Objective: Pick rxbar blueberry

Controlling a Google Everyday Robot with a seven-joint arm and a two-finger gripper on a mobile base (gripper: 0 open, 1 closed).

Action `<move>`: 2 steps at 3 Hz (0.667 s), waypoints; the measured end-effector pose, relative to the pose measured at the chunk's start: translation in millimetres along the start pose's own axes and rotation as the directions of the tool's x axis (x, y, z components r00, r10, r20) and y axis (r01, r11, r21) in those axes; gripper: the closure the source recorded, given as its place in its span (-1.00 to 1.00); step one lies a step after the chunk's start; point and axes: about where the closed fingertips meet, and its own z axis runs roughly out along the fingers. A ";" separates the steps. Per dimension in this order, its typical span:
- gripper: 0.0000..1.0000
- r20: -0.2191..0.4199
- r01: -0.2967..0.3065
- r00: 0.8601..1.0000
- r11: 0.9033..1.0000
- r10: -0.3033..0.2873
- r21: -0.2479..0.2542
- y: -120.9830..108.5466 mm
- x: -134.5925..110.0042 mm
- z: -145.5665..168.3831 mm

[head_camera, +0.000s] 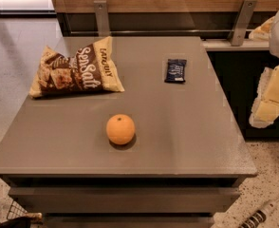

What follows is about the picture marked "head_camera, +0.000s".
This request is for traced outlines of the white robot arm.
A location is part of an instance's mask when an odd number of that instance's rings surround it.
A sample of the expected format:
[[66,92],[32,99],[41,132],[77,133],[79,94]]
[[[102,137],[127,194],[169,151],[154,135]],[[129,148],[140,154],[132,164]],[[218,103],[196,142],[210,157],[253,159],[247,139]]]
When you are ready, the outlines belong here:
[[[279,59],[279,10],[252,31],[253,41],[267,41],[270,54]],[[279,117],[279,65],[274,69],[266,67],[262,72],[257,88],[257,97],[251,107],[249,123],[255,128],[266,128]]]

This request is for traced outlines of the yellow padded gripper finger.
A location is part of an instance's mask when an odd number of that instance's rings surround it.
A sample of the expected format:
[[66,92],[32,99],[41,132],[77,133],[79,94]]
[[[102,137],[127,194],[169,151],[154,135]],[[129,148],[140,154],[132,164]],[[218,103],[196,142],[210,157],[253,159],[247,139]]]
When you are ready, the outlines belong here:
[[279,65],[266,67],[257,88],[257,97],[251,107],[249,123],[255,128],[266,128],[279,117]]
[[274,18],[271,17],[265,21],[261,26],[255,28],[250,34],[249,38],[254,41],[268,41],[270,37],[270,29]]

